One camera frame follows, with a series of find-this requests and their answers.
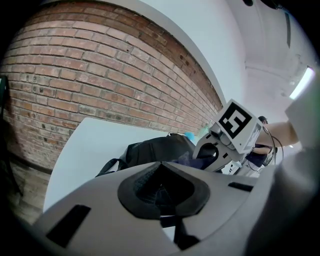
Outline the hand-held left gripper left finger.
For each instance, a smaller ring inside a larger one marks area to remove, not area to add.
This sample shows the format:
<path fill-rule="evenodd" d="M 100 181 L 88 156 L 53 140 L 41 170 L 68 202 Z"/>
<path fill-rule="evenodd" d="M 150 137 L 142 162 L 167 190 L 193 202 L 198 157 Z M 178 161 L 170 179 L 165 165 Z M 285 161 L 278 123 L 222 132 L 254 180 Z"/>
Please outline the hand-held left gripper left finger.
<path fill-rule="evenodd" d="M 33 225 L 46 236 L 76 206 L 90 211 L 68 245 L 62 249 L 77 256 L 168 256 L 180 251 L 158 220 L 140 219 L 118 199 L 126 178 L 150 167 L 143 164 L 95 177 L 48 208 Z"/>

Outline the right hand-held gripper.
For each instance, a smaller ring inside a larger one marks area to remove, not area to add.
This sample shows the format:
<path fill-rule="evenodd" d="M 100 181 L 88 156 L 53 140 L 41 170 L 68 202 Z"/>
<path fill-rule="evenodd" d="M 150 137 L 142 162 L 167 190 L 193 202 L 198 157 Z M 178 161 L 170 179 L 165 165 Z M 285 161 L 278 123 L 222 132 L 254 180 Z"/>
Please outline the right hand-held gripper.
<path fill-rule="evenodd" d="M 213 158 L 204 170 L 219 173 L 231 161 L 237 162 L 241 154 L 249 153 L 263 128 L 262 122 L 241 104 L 231 99 L 217 114 L 206 134 L 196 144 L 192 158 Z"/>

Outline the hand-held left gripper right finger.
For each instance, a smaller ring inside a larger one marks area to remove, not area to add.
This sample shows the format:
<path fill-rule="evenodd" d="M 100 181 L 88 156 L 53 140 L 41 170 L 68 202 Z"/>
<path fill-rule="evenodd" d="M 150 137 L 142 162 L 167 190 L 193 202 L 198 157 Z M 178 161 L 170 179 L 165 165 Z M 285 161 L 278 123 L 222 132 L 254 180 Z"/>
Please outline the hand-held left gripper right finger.
<path fill-rule="evenodd" d="M 195 245 L 189 250 L 248 250 L 252 231 L 268 198 L 275 166 L 258 178 L 198 170 L 177 163 L 163 163 L 180 176 L 207 185 L 209 196 L 195 215 L 182 218 L 186 234 Z"/>

